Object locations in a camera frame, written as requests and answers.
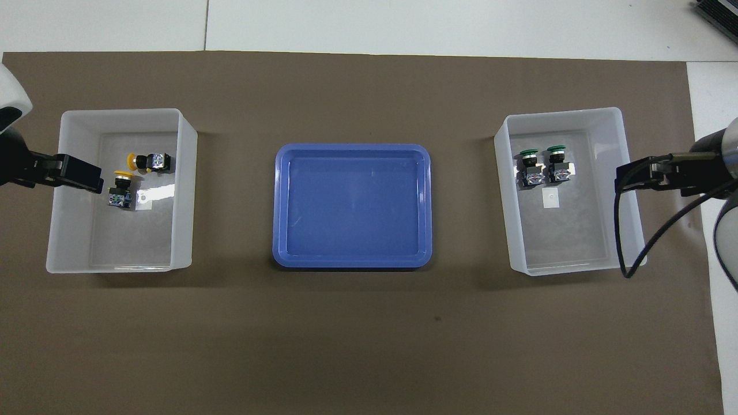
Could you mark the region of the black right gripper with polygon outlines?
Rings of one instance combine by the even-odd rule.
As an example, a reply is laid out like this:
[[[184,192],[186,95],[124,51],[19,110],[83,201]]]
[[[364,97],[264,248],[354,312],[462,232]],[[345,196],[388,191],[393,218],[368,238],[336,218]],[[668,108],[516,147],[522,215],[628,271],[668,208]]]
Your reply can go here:
[[[673,164],[654,164],[644,157],[616,169],[616,193],[654,187],[677,187],[683,197],[707,194],[736,179],[721,153],[675,153]]]

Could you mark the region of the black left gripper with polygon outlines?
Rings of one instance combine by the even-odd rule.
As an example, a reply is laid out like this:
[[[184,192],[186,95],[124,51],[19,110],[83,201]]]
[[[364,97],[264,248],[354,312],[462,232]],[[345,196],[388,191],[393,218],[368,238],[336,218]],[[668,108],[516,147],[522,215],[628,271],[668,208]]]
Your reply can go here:
[[[27,181],[30,186],[58,186],[59,181],[64,186],[95,194],[101,194],[103,191],[102,168],[65,153],[58,153],[57,156],[39,152],[30,153],[23,137],[16,130],[5,130],[1,134],[1,186],[18,176],[27,165],[30,156],[30,166],[27,168]]]

